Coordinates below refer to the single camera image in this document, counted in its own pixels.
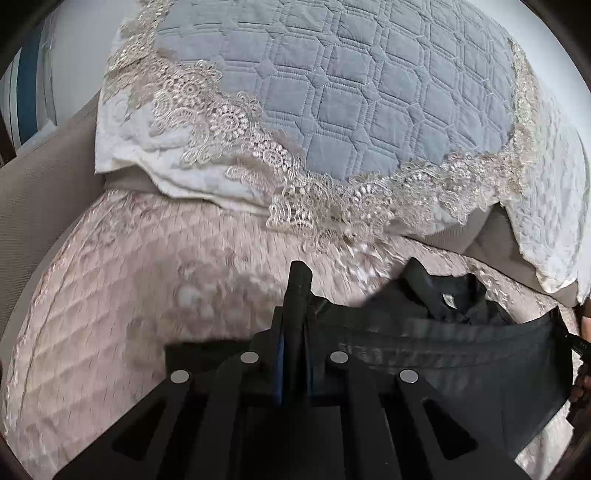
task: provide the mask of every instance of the black fabric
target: black fabric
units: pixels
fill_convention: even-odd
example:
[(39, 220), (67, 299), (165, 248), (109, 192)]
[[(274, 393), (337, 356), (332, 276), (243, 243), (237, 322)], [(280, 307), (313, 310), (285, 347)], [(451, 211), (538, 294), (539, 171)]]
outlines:
[[(558, 309), (518, 325), (485, 295), (474, 275), (436, 277), (412, 259), (400, 278), (359, 308), (319, 297), (313, 303), (320, 332), (332, 348), (392, 375), (416, 370), (475, 429), (514, 457), (567, 400), (571, 350), (562, 340), (566, 327)], [(245, 349), (244, 343), (237, 343), (237, 350), (227, 343), (218, 346), (216, 365)], [(168, 348), (167, 366), (181, 365), (188, 349), (203, 359), (195, 368), (213, 365), (212, 346), (206, 343)]]

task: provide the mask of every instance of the lace trim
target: lace trim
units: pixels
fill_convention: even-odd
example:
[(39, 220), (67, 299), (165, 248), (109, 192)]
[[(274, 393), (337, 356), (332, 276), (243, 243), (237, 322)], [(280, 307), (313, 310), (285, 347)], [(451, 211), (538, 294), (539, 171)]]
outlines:
[[(412, 160), (391, 176), (365, 174), (340, 182), (305, 171), (281, 134), (263, 129), (256, 97), (220, 90), (222, 74), (214, 64), (181, 64), (156, 51), (155, 32), (170, 6), (170, 0), (145, 0), (138, 19), (122, 30), (127, 41), (109, 59), (103, 98), (130, 86), (128, 115), (153, 101), (152, 134), (192, 127), (181, 157), (184, 168), (234, 159), (237, 164), (228, 168), (227, 178), (269, 195), (267, 227), (295, 232), (322, 249), (383, 238), (395, 221), (426, 235), (437, 230), (437, 218), (447, 215), (464, 224), (476, 208), (486, 210), (527, 188), (536, 152), (532, 132), (538, 86), (516, 43), (511, 43), (517, 74), (515, 128), (501, 152), (458, 151), (440, 167)], [(245, 165), (244, 158), (255, 161)]]

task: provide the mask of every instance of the blue stripe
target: blue stripe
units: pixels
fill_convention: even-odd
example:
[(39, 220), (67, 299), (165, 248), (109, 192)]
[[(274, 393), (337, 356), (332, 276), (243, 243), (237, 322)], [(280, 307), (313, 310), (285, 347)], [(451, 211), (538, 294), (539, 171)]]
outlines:
[(43, 25), (39, 25), (22, 46), (18, 63), (17, 109), (21, 145), (37, 133), (37, 57)]

